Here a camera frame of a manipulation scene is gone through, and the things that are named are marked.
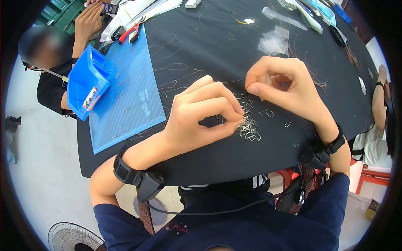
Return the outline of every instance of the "black t-shirt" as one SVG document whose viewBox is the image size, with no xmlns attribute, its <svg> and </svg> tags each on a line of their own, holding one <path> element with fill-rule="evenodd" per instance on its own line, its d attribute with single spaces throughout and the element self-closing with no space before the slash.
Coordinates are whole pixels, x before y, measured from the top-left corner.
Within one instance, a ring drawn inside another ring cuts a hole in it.
<svg viewBox="0 0 402 251">
<path fill-rule="evenodd" d="M 66 46 L 66 55 L 73 54 L 75 33 L 69 35 L 68 45 Z M 71 71 L 71 61 L 66 60 L 64 63 L 50 69 L 62 76 L 68 76 Z M 70 114 L 70 110 L 62 109 L 62 97 L 67 91 L 67 82 L 63 82 L 61 78 L 54 76 L 48 72 L 41 73 L 37 89 L 38 102 L 41 105 L 57 112 L 58 114 Z"/>
</svg>

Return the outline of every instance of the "black table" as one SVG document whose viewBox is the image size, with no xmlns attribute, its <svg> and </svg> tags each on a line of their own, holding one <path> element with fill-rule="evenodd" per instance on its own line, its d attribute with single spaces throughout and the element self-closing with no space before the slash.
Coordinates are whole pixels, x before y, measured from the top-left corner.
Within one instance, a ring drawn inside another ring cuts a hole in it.
<svg viewBox="0 0 402 251">
<path fill-rule="evenodd" d="M 170 109 L 175 94 L 184 90 L 177 87 L 186 86 L 204 75 L 226 82 L 225 85 L 236 94 L 246 94 L 246 73 L 265 55 L 257 50 L 259 38 L 278 25 L 289 29 L 289 47 L 296 56 L 308 65 L 318 81 L 327 82 L 328 88 L 317 87 L 318 93 L 343 127 L 346 138 L 349 140 L 365 131 L 373 123 L 371 99 L 375 80 L 370 77 L 368 68 L 375 72 L 375 66 L 357 34 L 336 14 L 337 26 L 349 39 L 348 45 L 360 63 L 359 68 L 348 61 L 345 49 L 336 44 L 321 17 L 315 19 L 324 29 L 322 35 L 312 29 L 304 31 L 277 19 L 271 20 L 261 13 L 263 7 L 275 8 L 278 13 L 302 22 L 299 11 L 288 11 L 277 1 L 272 1 L 271 5 L 261 0 L 204 0 L 196 9 L 185 9 L 182 4 L 180 8 L 148 20 L 145 29 L 163 106 Z M 246 18 L 255 19 L 256 23 L 244 25 L 236 21 Z M 358 76 L 364 80 L 366 96 L 361 91 Z M 168 186 L 176 186 L 239 180 L 298 164 L 300 149 L 314 137 L 313 124 L 273 104 L 261 102 L 258 97 L 248 95 L 247 98 L 254 101 L 251 118 L 258 123 L 260 141 L 245 141 L 235 132 L 226 139 L 176 156 L 152 169 L 163 174 Z M 274 111 L 275 116 L 258 114 L 266 109 Z M 213 126 L 220 122 L 211 117 L 203 123 Z M 123 145 L 132 146 L 161 131 L 164 125 L 159 124 L 142 133 L 141 137 L 135 135 L 94 155 L 88 119 L 85 122 L 78 120 L 82 175 L 90 177 Z"/>
</svg>

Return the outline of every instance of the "person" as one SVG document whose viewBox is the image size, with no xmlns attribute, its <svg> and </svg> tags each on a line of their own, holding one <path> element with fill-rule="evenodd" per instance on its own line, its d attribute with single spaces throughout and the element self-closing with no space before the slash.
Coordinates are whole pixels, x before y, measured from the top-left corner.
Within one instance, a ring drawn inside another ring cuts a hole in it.
<svg viewBox="0 0 402 251">
<path fill-rule="evenodd" d="M 245 89 L 313 122 L 325 145 L 338 137 L 338 127 L 299 59 L 262 57 L 248 71 Z M 217 114 L 227 121 L 212 128 L 198 124 Z M 204 76 L 174 97 L 166 128 L 130 147 L 122 160 L 132 169 L 146 170 L 232 135 L 244 122 L 243 114 L 230 90 Z M 337 250 L 349 190 L 351 154 L 346 141 L 330 157 L 329 180 L 309 193 L 298 215 L 275 210 L 266 189 L 235 189 L 227 182 L 187 194 L 182 212 L 219 212 L 269 201 L 226 214 L 178 215 L 152 236 L 140 219 L 119 208 L 115 194 L 124 184 L 113 173 L 116 156 L 93 173 L 90 196 L 108 250 Z"/>
<path fill-rule="evenodd" d="M 25 70 L 40 71 L 39 68 L 42 68 L 68 76 L 73 66 L 72 59 L 81 56 L 92 35 L 102 28 L 100 13 L 103 6 L 102 2 L 96 2 L 87 7 L 75 20 L 75 33 L 66 39 L 64 32 L 55 31 L 56 27 L 41 25 L 27 30 L 18 41 L 18 51 Z M 52 39 L 47 39 L 51 37 L 49 34 L 54 33 L 63 42 L 59 43 L 60 48 L 54 45 Z M 38 102 L 61 115 L 75 117 L 67 105 L 67 85 L 59 77 L 41 71 L 37 88 Z"/>
<path fill-rule="evenodd" d="M 371 112 L 374 124 L 369 130 L 358 134 L 349 140 L 352 157 L 356 161 L 375 167 L 391 167 L 392 160 L 388 155 L 386 139 L 386 102 L 390 96 L 390 86 L 387 81 L 387 70 L 380 65 L 377 84 L 374 89 Z"/>
</svg>

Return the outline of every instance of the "red-handled pliers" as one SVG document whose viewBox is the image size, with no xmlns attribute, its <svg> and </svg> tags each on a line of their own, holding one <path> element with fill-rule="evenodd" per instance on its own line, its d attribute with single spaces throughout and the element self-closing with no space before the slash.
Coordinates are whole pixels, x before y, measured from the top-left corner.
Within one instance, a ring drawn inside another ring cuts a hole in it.
<svg viewBox="0 0 402 251">
<path fill-rule="evenodd" d="M 127 30 L 126 32 L 123 33 L 123 35 L 120 36 L 119 38 L 119 45 L 121 45 L 124 41 L 124 39 L 131 33 L 133 33 L 131 39 L 130 39 L 130 43 L 134 43 L 137 39 L 138 39 L 138 35 L 139 35 L 139 28 L 141 26 L 141 24 L 143 22 L 145 22 L 147 20 L 147 15 L 144 14 L 141 19 L 133 26 L 131 27 L 129 30 Z"/>
</svg>

